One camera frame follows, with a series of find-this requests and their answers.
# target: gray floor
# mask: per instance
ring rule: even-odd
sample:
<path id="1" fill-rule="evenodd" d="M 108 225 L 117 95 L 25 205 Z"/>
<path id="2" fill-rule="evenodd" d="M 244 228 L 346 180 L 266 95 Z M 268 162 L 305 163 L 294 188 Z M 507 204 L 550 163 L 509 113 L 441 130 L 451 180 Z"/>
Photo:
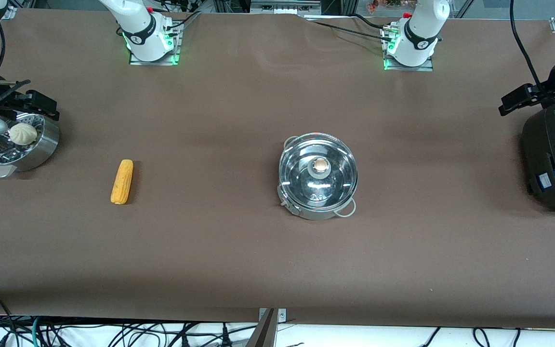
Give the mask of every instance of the gray floor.
<path id="1" fill-rule="evenodd" d="M 465 0 L 454 0 L 461 5 Z M 98 0 L 38 0 L 37 7 L 72 10 L 102 10 Z M 555 0 L 515 0 L 515 17 L 518 19 L 549 19 L 555 16 Z M 475 0 L 465 18 L 508 19 L 509 0 Z"/>

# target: teal cable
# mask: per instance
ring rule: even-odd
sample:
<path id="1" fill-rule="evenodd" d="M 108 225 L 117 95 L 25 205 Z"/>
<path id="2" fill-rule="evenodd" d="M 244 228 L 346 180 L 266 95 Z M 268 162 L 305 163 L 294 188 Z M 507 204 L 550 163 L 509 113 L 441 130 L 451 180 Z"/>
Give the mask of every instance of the teal cable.
<path id="1" fill-rule="evenodd" d="M 36 338 L 36 330 L 38 329 L 38 319 L 40 319 L 40 317 L 36 317 L 36 320 L 33 321 L 33 325 L 31 326 L 31 340 L 33 340 L 33 347 L 39 347 L 38 346 L 38 339 Z"/>

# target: yellow corn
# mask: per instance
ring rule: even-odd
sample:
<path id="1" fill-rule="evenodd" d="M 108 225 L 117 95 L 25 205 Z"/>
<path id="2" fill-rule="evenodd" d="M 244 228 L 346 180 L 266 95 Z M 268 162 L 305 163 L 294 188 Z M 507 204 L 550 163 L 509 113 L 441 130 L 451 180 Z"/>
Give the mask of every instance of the yellow corn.
<path id="1" fill-rule="evenodd" d="M 110 194 L 110 202 L 121 205 L 125 204 L 130 194 L 130 185 L 132 184 L 132 171 L 134 171 L 134 163 L 132 160 L 122 160 L 115 176 L 115 184 L 113 192 Z"/>

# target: brown table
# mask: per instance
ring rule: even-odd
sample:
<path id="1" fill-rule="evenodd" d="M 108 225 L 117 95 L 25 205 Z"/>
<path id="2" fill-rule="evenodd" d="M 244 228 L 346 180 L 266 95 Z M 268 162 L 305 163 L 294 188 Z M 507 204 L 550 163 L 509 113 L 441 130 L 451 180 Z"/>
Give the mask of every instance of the brown table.
<path id="1" fill-rule="evenodd" d="M 350 18 L 333 24 L 373 33 Z M 176 67 L 127 64 L 110 13 L 21 10 L 0 74 L 59 102 L 43 166 L 0 180 L 0 296 L 15 314 L 555 326 L 555 213 L 527 195 L 501 118 L 531 81 L 499 20 L 449 20 L 432 73 L 294 15 L 203 14 Z M 539 75 L 547 22 L 518 29 Z M 327 132 L 359 165 L 357 213 L 276 196 L 282 142 Z M 136 162 L 130 204 L 109 202 Z"/>

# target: metal bowl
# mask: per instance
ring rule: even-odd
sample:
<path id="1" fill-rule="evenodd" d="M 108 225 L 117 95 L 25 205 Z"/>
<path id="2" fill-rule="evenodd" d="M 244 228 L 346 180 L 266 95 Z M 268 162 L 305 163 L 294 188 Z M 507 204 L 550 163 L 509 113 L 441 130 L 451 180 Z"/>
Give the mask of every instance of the metal bowl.
<path id="1" fill-rule="evenodd" d="M 313 220 L 342 216 L 356 189 L 355 158 L 337 138 L 309 133 L 284 144 L 278 195 L 291 213 Z"/>
<path id="2" fill-rule="evenodd" d="M 16 123 L 31 124 L 38 132 L 33 143 L 22 146 L 10 140 L 7 133 L 0 134 L 0 178 L 14 171 L 28 171 L 44 163 L 55 152 L 59 143 L 59 126 L 42 114 L 23 113 L 17 121 L 6 121 L 8 128 Z"/>

